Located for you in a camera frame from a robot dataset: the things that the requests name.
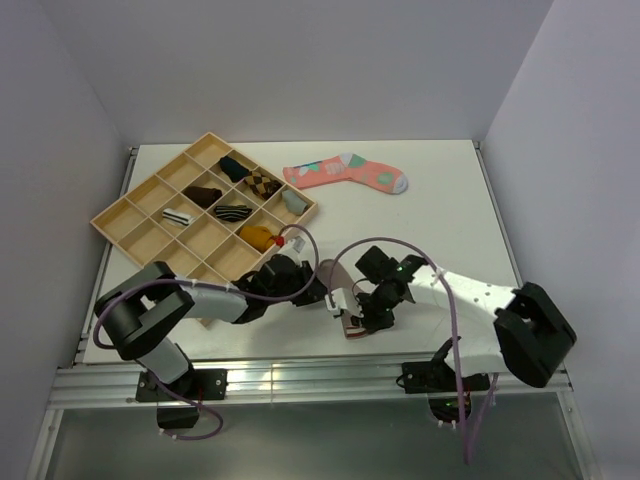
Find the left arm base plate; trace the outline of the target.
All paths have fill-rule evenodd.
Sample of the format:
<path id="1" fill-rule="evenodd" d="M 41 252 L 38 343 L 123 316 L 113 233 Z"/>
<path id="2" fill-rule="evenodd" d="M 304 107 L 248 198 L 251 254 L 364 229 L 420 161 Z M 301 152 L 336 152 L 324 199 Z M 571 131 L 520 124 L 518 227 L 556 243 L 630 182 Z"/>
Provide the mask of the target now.
<path id="1" fill-rule="evenodd" d="M 193 401 L 223 400 L 227 388 L 226 369 L 195 369 L 165 384 L 171 392 Z M 155 377 L 148 371 L 140 374 L 135 400 L 140 403 L 173 401 L 174 397 L 162 390 Z"/>

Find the taupe sock with red stripes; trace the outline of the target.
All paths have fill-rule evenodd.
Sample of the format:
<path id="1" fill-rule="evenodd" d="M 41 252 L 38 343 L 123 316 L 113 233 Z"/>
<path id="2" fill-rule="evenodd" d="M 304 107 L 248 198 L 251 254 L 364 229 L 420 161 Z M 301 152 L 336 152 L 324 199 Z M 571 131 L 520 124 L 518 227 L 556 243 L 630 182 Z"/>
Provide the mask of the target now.
<path id="1" fill-rule="evenodd" d="M 356 285 L 356 281 L 352 279 L 349 272 L 340 263 L 335 264 L 333 259 L 326 259 L 320 262 L 317 277 L 326 286 L 327 293 L 338 288 L 348 288 L 355 296 L 363 292 L 363 290 Z M 341 321 L 343 334 L 346 339 L 352 340 L 368 335 L 364 328 L 360 326 L 360 317 L 352 316 L 348 312 L 338 317 L 334 317 L 330 312 L 329 314 L 333 318 Z"/>

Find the white sock with black stripes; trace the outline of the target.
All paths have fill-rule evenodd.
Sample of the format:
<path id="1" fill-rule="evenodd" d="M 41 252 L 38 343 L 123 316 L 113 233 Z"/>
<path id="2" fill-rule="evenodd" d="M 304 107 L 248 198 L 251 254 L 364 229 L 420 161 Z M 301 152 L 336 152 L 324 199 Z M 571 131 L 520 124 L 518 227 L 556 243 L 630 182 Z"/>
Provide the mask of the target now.
<path id="1" fill-rule="evenodd" d="M 194 217 L 191 214 L 171 208 L 163 209 L 161 212 L 161 216 L 168 222 L 171 222 L 172 224 L 178 225 L 180 227 L 188 227 L 194 221 Z"/>

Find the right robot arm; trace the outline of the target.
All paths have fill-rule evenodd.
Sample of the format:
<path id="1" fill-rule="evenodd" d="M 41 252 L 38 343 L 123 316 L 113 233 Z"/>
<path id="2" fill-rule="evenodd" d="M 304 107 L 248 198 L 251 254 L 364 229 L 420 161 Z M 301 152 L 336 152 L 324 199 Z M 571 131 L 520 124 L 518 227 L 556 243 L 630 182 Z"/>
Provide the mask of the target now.
<path id="1" fill-rule="evenodd" d="M 540 285 L 521 287 L 481 282 L 433 267 L 421 256 L 402 261 L 379 247 L 369 248 L 356 268 L 375 289 L 359 294 L 360 325 L 369 333 L 393 325 L 393 310 L 404 301 L 448 310 L 457 319 L 481 326 L 481 333 L 452 328 L 458 350 L 451 345 L 433 365 L 435 383 L 457 388 L 466 377 L 507 369 L 524 384 L 544 388 L 577 341 L 577 335 Z"/>

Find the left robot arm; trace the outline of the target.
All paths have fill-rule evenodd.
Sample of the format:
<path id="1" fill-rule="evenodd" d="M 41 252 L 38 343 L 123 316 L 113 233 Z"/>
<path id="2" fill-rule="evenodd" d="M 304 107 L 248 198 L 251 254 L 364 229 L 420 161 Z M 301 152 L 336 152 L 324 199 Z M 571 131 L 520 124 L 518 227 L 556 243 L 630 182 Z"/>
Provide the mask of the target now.
<path id="1" fill-rule="evenodd" d="M 273 304 L 306 306 L 322 301 L 326 293 L 309 262 L 281 254 L 227 286 L 198 284 L 156 261 L 96 301 L 95 339 L 105 330 L 121 359 L 149 371 L 148 389 L 159 385 L 170 398 L 183 399 L 205 384 L 186 353 L 169 339 L 180 321 L 202 318 L 241 325 L 261 318 Z"/>

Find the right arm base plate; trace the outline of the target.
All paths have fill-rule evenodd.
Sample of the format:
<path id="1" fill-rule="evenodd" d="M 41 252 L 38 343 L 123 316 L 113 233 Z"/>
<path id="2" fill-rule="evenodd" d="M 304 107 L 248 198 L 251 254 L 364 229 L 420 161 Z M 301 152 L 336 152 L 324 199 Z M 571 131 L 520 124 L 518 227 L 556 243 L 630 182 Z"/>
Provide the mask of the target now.
<path id="1" fill-rule="evenodd" d="M 455 372 L 446 363 L 435 361 L 405 362 L 401 365 L 401 374 L 396 385 L 406 394 L 455 393 L 457 383 Z M 464 393 L 487 391 L 490 380 L 487 374 L 474 374 L 462 378 Z"/>

